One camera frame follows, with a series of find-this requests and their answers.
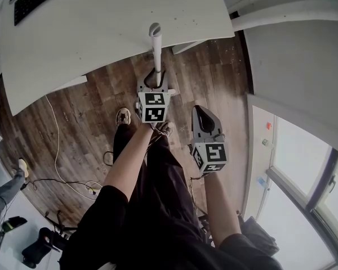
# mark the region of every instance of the foot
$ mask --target foot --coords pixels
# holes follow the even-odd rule
[[[165,121],[163,123],[157,124],[157,129],[162,132],[162,135],[166,137],[170,137],[171,133],[173,133],[174,123],[170,121]]]
[[[117,128],[121,124],[130,125],[130,122],[131,122],[130,116],[131,116],[131,114],[130,114],[130,111],[128,109],[121,108],[118,111],[118,114],[117,114]]]
[[[29,177],[29,172],[28,172],[28,165],[26,164],[26,162],[23,159],[19,159],[19,168],[24,171],[25,174],[25,178]]]

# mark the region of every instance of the floor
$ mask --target floor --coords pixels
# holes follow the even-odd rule
[[[221,120],[229,145],[229,164],[220,175],[235,208],[242,210],[248,162],[248,85],[239,38],[210,40],[176,56],[165,48],[162,58],[170,87],[176,90],[168,114],[176,125],[170,145],[187,181],[198,176],[187,144],[192,135],[191,110],[199,104]],[[88,73],[85,84],[47,95],[60,128],[57,170],[64,180],[103,181],[110,172],[103,163],[103,153],[113,148],[115,114],[121,107],[134,112],[137,78],[152,67],[152,55],[137,55]],[[24,157],[31,180],[58,179],[54,167],[57,129],[45,97],[12,117],[1,81],[0,124],[0,158],[9,172],[17,159]],[[51,218],[60,209],[67,226],[75,226],[93,203],[64,184],[40,181],[35,186],[36,190],[32,185],[23,190],[27,198],[42,214],[49,211]],[[72,186],[89,196],[83,185]],[[202,179],[193,182],[193,191],[198,206],[206,209]]]

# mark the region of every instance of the white desk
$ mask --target white desk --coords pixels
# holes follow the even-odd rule
[[[13,115],[78,76],[150,50],[153,22],[163,47],[234,36],[223,0],[47,0],[18,26],[8,2],[0,52]]]

